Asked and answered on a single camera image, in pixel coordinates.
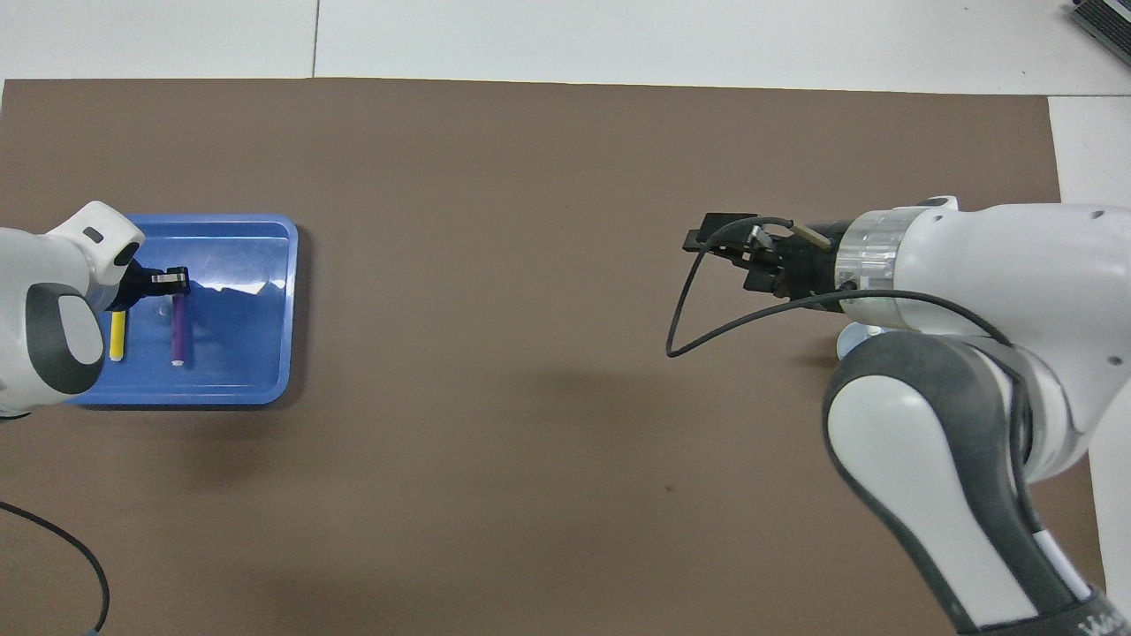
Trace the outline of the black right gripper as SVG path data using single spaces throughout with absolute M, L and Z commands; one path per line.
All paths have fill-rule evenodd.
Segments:
M 758 215 L 703 215 L 696 229 L 687 231 L 688 253 L 732 249 L 746 251 L 746 291 L 787 300 L 824 295 L 838 290 L 835 280 L 836 253 L 811 243 L 782 240 L 753 221 Z

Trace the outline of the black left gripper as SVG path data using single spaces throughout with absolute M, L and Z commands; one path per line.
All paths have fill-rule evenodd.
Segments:
M 147 269 L 137 259 L 126 266 L 124 276 L 118 282 L 116 295 L 106 307 L 109 313 L 129 310 L 145 298 L 163 294 L 188 294 L 191 280 L 187 269 Z

